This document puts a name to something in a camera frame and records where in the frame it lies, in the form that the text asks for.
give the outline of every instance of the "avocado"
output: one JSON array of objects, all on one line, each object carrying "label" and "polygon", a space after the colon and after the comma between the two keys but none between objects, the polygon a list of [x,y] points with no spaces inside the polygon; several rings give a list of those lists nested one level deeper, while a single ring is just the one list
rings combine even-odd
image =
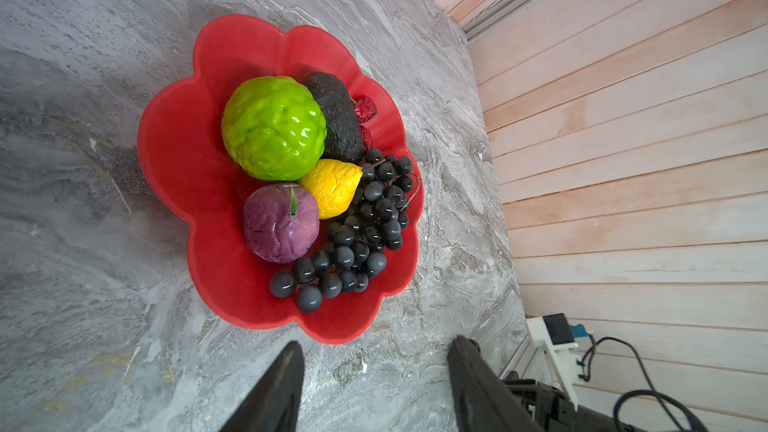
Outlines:
[{"label": "avocado", "polygon": [[355,103],[344,82],[324,72],[312,72],[302,82],[326,116],[326,150],[322,158],[360,163],[364,142]]}]

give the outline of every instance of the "yellow lemon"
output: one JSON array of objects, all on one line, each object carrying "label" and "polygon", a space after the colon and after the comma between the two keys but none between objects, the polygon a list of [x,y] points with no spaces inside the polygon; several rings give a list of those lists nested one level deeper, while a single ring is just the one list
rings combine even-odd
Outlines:
[{"label": "yellow lemon", "polygon": [[347,210],[361,177],[360,166],[333,158],[322,158],[297,182],[317,199],[320,220],[323,220]]}]

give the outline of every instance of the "gray marble countertop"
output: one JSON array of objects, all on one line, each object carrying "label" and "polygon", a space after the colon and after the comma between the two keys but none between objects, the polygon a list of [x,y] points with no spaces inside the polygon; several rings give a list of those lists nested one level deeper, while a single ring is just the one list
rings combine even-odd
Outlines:
[{"label": "gray marble countertop", "polygon": [[[224,14],[311,24],[397,103],[426,183],[408,288],[342,346],[218,319],[136,153],[144,106]],[[425,0],[0,0],[2,430],[218,430],[288,341],[300,430],[455,430],[446,353],[524,335],[466,41]]]}]

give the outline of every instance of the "bowl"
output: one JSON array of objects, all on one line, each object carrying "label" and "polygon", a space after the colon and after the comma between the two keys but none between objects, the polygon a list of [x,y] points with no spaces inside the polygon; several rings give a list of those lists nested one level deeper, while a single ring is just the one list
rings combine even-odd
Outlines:
[{"label": "bowl", "polygon": [[[403,231],[403,245],[396,252],[386,250],[387,267],[368,290],[324,299],[317,311],[304,314],[294,295],[280,299],[269,292],[274,272],[289,265],[266,262],[245,244],[243,204],[264,182],[248,176],[227,155],[220,122],[232,92],[248,79],[291,76],[302,81],[311,72],[328,72],[346,84],[352,97],[367,95],[376,103],[379,113],[365,124],[374,147],[413,159],[394,101],[362,74],[344,45],[312,26],[283,33],[255,17],[222,16],[197,35],[193,64],[192,77],[165,87],[147,105],[138,154],[152,189],[190,225],[187,259],[197,291],[213,312],[238,327],[269,329],[297,322],[326,344],[353,340],[373,322],[383,298],[403,290],[413,277],[423,188],[409,194],[410,225]],[[308,254],[325,243],[325,222]]]}]

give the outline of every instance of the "artificial green fruit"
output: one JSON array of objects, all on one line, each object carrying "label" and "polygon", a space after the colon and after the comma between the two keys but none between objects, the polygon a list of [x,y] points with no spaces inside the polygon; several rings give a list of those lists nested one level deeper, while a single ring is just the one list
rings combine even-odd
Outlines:
[{"label": "artificial green fruit", "polygon": [[326,118],[290,77],[258,77],[237,87],[224,108],[221,136],[230,156],[260,180],[293,181],[325,150]]}]

